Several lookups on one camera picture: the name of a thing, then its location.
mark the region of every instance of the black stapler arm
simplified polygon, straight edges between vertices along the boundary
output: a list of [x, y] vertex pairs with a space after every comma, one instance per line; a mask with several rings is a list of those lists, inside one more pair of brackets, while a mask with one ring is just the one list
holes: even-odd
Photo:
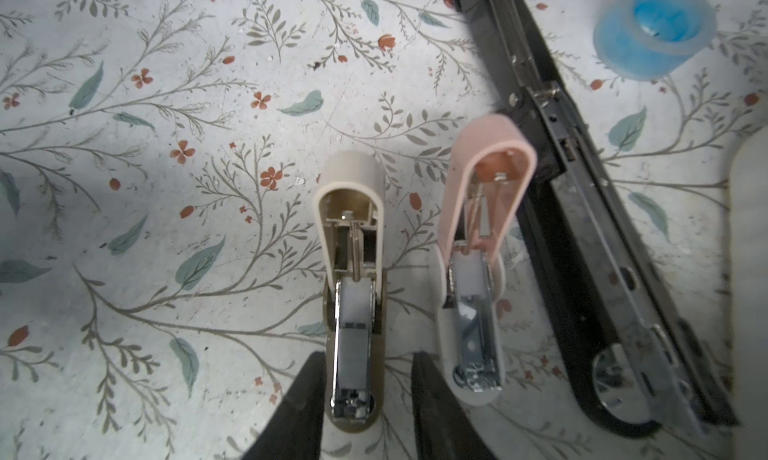
[[627, 437], [737, 424], [605, 172], [524, 0], [454, 0], [539, 163], [518, 210], [576, 399]]

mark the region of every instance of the floral pattern surface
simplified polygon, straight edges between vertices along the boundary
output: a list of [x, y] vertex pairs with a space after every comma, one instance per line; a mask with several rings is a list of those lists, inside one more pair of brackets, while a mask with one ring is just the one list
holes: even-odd
[[[768, 0], [711, 0], [658, 82], [591, 42], [613, 0], [527, 0], [674, 300], [728, 384], [727, 171], [768, 121]], [[415, 458], [410, 353], [436, 352], [426, 251], [451, 144], [499, 104], [451, 0], [0, 0], [0, 452], [238, 458], [324, 347], [308, 208], [325, 159], [386, 170], [386, 400], [323, 458]], [[467, 408], [500, 458], [728, 458], [627, 440], [565, 377], [519, 229], [496, 309], [508, 384]]]

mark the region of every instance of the beige object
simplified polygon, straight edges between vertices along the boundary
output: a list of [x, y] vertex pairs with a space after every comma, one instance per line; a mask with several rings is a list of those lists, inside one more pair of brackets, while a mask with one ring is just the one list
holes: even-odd
[[735, 460], [768, 458], [768, 127], [730, 169]]

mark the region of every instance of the table surface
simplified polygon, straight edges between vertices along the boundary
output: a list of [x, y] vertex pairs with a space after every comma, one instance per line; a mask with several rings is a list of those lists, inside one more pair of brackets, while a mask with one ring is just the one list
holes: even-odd
[[[614, 0], [527, 1], [730, 380], [727, 168], [768, 118], [768, 0], [711, 0], [710, 48], [644, 83], [594, 55]], [[449, 0], [0, 0], [0, 24], [4, 457], [237, 458], [322, 348], [308, 199], [331, 152], [359, 149], [386, 167], [386, 399], [362, 434], [326, 421], [322, 457], [414, 458], [445, 148], [498, 104]], [[517, 228], [504, 258], [509, 383], [468, 408], [497, 456], [729, 455], [727, 432], [631, 441], [587, 420]]]

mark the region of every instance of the metal pin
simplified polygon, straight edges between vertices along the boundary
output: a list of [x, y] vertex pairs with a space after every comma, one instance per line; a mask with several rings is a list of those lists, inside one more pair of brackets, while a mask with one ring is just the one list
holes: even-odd
[[475, 194], [473, 195], [474, 201], [472, 202], [472, 212], [469, 214], [469, 228], [467, 229], [467, 244], [464, 247], [464, 254], [468, 255], [469, 250], [472, 249], [472, 234], [475, 231], [475, 225], [477, 224], [478, 217], [480, 216], [480, 198], [482, 198], [482, 183], [478, 183], [475, 187]]
[[352, 279], [360, 282], [360, 224], [352, 222], [350, 228], [352, 245]]

